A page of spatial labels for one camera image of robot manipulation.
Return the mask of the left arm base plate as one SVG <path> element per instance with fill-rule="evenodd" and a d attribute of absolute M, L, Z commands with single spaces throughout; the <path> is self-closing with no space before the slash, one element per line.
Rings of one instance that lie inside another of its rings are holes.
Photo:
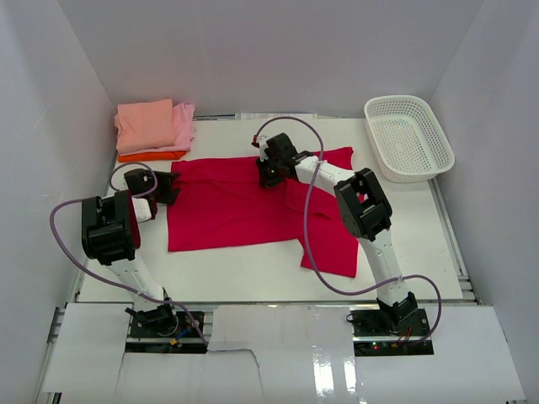
<path fill-rule="evenodd" d="M 131 318 L 125 342 L 129 354 L 205 354 L 207 348 L 195 330 L 197 323 L 203 332 L 206 315 L 203 311 L 192 313 L 192 322 L 184 311 L 176 312 L 175 320 L 157 322 L 155 327 Z"/>

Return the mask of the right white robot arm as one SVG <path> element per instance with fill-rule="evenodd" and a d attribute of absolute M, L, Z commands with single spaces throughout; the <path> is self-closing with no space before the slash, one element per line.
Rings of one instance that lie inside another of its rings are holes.
<path fill-rule="evenodd" d="M 319 271 L 312 255 L 308 236 L 308 210 L 314 189 L 320 189 L 336 200 L 346 231 L 355 238 L 366 255 L 376 282 L 376 302 L 382 329 L 400 335 L 411 324 L 418 309 L 414 293 L 406 284 L 392 247 L 390 231 L 392 207 L 376 175 L 369 169 L 352 171 L 333 165 L 310 151 L 298 151 L 285 133 L 268 137 L 256 135 L 252 145 L 259 149 L 256 165 L 263 188 L 273 188 L 293 180 L 308 186 L 303 208 L 303 236 L 307 256 L 321 282 L 335 293 L 345 295 L 329 284 Z"/>

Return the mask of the red t shirt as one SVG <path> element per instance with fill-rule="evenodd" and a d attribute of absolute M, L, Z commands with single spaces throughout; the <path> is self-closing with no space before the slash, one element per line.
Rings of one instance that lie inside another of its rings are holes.
<path fill-rule="evenodd" d="M 305 184 L 261 188 L 254 157 L 179 161 L 171 170 L 180 174 L 174 187 L 181 191 L 167 208 L 170 252 L 297 240 L 301 266 L 313 268 L 303 236 Z M 308 236 L 320 271 L 356 276 L 359 244 L 344 228 L 335 198 L 320 189 L 310 198 Z"/>

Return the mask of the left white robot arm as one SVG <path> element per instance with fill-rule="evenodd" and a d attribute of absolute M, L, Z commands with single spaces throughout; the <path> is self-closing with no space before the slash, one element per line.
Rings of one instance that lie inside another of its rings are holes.
<path fill-rule="evenodd" d="M 82 245 L 91 260 L 108 268 L 128 288 L 133 307 L 126 311 L 161 336 L 173 333 L 178 315 L 165 289 L 152 277 L 141 255 L 139 225 L 157 216 L 157 206 L 172 205 L 180 190 L 177 173 L 136 168 L 124 173 L 126 188 L 106 198 L 82 201 Z"/>

